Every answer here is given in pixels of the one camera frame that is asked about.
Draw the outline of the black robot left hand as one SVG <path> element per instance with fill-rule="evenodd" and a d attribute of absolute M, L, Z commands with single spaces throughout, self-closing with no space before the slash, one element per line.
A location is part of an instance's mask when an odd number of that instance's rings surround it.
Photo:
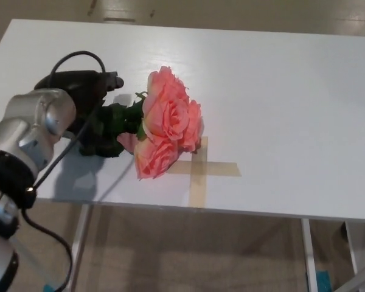
<path fill-rule="evenodd" d="M 77 134 L 92 111 L 104 104 L 107 93 L 123 86 L 124 80 L 118 76 L 117 72 L 82 70 L 57 72 L 51 82 L 46 76 L 34 88 L 62 89 L 70 95 L 77 114 L 68 132 Z"/>

